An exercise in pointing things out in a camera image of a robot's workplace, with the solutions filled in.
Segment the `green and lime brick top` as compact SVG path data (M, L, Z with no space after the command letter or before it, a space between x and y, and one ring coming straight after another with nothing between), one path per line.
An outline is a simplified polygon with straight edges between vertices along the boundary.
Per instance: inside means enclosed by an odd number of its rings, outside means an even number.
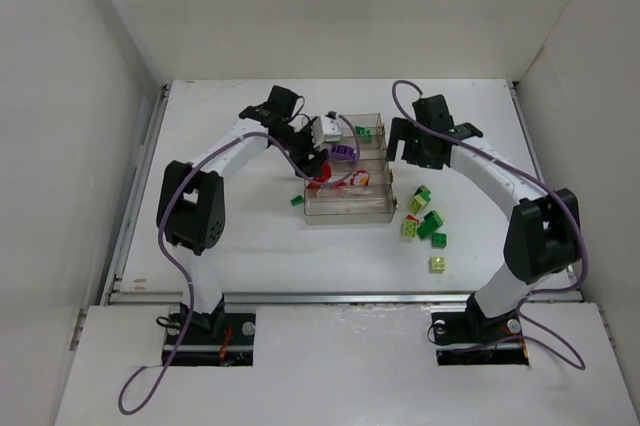
M414 196L412 197L408 209L412 214L418 214L423 211L431 201L431 191L425 186L420 185Z

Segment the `red flower lego brick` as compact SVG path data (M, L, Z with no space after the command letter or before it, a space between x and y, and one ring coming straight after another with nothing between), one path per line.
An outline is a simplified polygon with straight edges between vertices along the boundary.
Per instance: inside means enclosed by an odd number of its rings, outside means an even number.
M370 173L366 170L356 171L350 178L349 185L354 187L368 186L370 182Z

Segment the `purple lotus lego brick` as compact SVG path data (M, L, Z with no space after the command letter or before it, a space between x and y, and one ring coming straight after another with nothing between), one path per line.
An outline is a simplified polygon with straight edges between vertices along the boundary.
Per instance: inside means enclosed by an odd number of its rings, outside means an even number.
M332 162L355 163L358 158L358 151L345 144L334 144L329 150L329 160Z

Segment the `red lego cluster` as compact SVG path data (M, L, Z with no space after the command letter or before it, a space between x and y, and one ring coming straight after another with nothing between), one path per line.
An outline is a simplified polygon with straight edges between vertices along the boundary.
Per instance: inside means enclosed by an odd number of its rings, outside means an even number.
M330 163L328 161L324 162L321 166L320 175L315 177L310 183L309 186L312 188L319 187L321 184L325 184L331 180L332 177L332 169Z

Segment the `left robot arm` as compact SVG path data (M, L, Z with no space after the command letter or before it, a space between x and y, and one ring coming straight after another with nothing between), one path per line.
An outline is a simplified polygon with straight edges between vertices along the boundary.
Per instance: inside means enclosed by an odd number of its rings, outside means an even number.
M316 116L301 128L292 125L302 99L274 86L267 100L248 106L231 129L197 158L170 162L162 179L156 215L158 244L185 280L181 325L212 335L223 327L224 294L211 252L226 225L226 189L231 179L257 155L274 146L294 171L315 180L328 152L322 144L340 134L337 115Z

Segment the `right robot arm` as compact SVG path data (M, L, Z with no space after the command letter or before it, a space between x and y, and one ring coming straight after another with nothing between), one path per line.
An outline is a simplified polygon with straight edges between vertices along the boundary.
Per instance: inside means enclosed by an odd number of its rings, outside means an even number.
M480 335L523 299L550 293L546 282L584 258L578 201L570 190L554 191L513 166L474 125L455 123L443 96L421 97L413 108L391 123L387 160L448 167L473 182L509 221L502 265L466 302L466 328Z

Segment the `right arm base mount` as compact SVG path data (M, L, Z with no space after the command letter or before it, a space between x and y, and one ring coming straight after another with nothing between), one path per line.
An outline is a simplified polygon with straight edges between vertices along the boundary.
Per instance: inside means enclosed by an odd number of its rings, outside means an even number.
M439 366L528 366L521 332L514 312L479 331L471 328L462 311L434 312L428 329Z

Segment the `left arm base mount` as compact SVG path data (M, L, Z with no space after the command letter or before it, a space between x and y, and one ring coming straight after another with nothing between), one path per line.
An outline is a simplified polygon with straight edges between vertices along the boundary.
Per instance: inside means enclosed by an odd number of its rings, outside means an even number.
M256 315L226 313L222 325L209 331L192 322L171 366L249 367L254 362Z

